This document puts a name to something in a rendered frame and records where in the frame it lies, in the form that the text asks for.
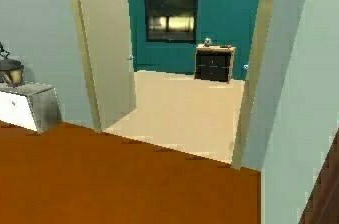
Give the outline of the black wooden chest of drawers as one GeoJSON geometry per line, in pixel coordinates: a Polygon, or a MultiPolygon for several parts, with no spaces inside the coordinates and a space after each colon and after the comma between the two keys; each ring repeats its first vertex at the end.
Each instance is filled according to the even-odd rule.
{"type": "Polygon", "coordinates": [[[229,83],[232,77],[235,47],[206,47],[199,44],[195,52],[194,78],[229,83]]]}

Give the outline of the cream room door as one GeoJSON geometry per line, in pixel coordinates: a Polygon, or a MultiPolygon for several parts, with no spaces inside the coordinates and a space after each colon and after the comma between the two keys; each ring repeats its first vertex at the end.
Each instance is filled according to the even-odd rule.
{"type": "Polygon", "coordinates": [[[80,0],[102,131],[136,107],[128,0],[80,0]]]}

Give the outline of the dark window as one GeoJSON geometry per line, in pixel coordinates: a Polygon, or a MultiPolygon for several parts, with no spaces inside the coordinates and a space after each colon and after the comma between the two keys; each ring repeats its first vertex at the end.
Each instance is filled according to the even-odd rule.
{"type": "Polygon", "coordinates": [[[144,0],[148,42],[194,43],[198,0],[144,0]]]}

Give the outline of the white grey sideboard cabinet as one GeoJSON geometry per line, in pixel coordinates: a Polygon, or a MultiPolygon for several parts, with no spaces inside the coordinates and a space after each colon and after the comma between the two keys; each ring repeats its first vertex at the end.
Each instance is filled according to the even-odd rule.
{"type": "Polygon", "coordinates": [[[44,133],[62,121],[56,90],[51,85],[0,83],[0,121],[44,133]]]}

